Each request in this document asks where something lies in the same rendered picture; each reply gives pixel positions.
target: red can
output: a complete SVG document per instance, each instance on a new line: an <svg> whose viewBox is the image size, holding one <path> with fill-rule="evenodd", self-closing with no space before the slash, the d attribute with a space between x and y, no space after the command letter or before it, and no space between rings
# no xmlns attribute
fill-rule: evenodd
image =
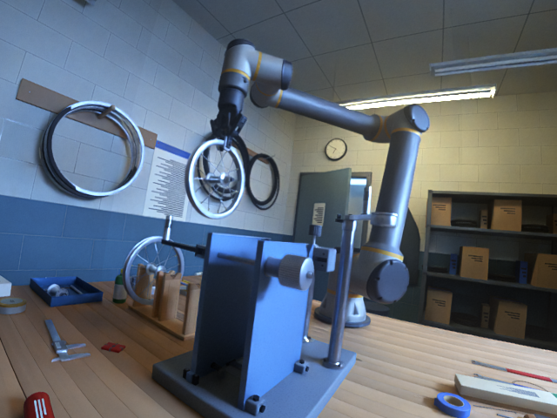
<svg viewBox="0 0 557 418"><path fill-rule="evenodd" d="M23 405L25 418L54 418L50 398L45 392L36 392Z"/></svg>

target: wooden wheel stand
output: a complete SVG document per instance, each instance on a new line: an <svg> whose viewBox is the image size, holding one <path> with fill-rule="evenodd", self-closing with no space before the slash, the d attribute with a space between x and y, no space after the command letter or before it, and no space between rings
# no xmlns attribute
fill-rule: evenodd
<svg viewBox="0 0 557 418"><path fill-rule="evenodd" d="M143 274L145 267L138 266L138 277L144 277L137 284L136 293L144 299L151 298L152 276ZM198 318L199 293L201 291L201 276L187 276L188 292L185 296L184 319L178 318L178 304L180 304L180 284L182 274L174 272L157 274L155 295L152 305L142 305L134 301L129 308L172 334L180 340L189 340L195 334Z"/></svg>

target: ceiling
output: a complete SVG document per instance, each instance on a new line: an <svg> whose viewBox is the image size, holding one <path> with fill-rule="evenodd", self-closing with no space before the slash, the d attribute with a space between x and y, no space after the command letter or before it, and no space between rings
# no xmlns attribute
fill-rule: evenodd
<svg viewBox="0 0 557 418"><path fill-rule="evenodd" d="M557 64L433 77L429 64L557 47L557 0L174 0L222 44L292 61L293 88L334 101L496 83L557 91Z"/></svg>

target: spoked wheel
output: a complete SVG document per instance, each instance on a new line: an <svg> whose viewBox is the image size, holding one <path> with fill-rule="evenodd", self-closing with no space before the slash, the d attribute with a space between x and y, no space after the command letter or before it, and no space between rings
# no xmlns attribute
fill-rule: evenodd
<svg viewBox="0 0 557 418"><path fill-rule="evenodd" d="M124 286L130 297L142 305L152 305L151 289L157 274L175 272L184 275L184 254L173 246L164 246L163 237L138 242L124 264Z"/></svg>
<svg viewBox="0 0 557 418"><path fill-rule="evenodd" d="M190 157L186 191L193 207L211 219L222 219L238 207L244 194L245 172L235 148L223 139L204 142Z"/></svg>

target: robotic arm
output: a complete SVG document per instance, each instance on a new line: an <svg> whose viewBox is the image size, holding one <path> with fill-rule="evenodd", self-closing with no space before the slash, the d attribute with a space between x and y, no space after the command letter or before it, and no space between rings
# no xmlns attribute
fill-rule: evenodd
<svg viewBox="0 0 557 418"><path fill-rule="evenodd" d="M409 105L388 117L350 111L302 91L288 89L291 79L292 64L288 61L259 52L245 40L230 42L218 86L218 116L211 122L213 133L227 138L241 128L245 122L241 114L243 103L252 82L250 98L257 107L277 107L357 132L368 141L390 143L377 212L396 213L396 225L379 220L374 222L371 217L370 239L354 261L352 274L351 263L346 263L348 271L344 273L351 278L350 292L380 303L393 303L404 295L408 286L408 271L402 263L400 241L420 135L429 128L429 117L418 105ZM353 242L355 228L350 226L348 229L352 229Z"/></svg>

